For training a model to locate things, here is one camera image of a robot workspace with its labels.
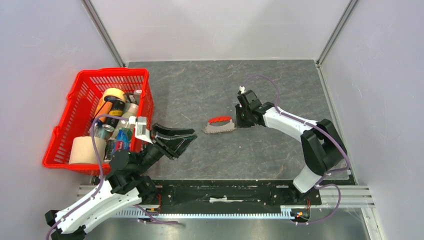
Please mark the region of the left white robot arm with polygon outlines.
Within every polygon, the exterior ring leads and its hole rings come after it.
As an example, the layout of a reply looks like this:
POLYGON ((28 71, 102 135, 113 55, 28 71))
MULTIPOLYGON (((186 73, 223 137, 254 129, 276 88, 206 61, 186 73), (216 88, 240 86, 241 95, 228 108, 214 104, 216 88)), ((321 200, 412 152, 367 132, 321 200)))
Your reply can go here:
POLYGON ((117 150, 109 163, 110 173, 93 190, 73 205, 45 214, 50 226, 46 239, 83 240, 96 226, 127 207, 152 204, 158 190, 144 173, 163 156, 179 158, 197 138, 192 128, 169 128, 158 123, 152 130, 137 123, 133 135, 146 142, 141 151, 117 150))

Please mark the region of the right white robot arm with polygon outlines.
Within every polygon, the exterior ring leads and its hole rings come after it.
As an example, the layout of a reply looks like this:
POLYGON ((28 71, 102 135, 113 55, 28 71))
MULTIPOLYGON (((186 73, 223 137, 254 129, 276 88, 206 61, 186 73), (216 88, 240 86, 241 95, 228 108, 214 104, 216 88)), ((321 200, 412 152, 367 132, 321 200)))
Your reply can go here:
POLYGON ((342 160, 347 160, 346 147, 328 120, 309 120, 289 113, 274 103, 261 103, 252 90, 239 88, 235 106, 238 128, 250 128, 254 125, 278 130, 302 146, 305 167, 294 178, 288 191, 289 200, 300 205, 309 198, 309 190, 320 183, 324 176, 342 160))

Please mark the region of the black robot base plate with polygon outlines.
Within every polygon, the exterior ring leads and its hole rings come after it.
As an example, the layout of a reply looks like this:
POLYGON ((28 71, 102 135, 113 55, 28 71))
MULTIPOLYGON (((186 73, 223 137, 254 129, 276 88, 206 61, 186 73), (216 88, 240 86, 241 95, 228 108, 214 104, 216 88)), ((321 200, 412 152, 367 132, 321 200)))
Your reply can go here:
POLYGON ((290 180, 155 179, 156 192, 141 205, 162 214, 277 214, 281 206, 322 204, 317 189, 296 193, 290 180))

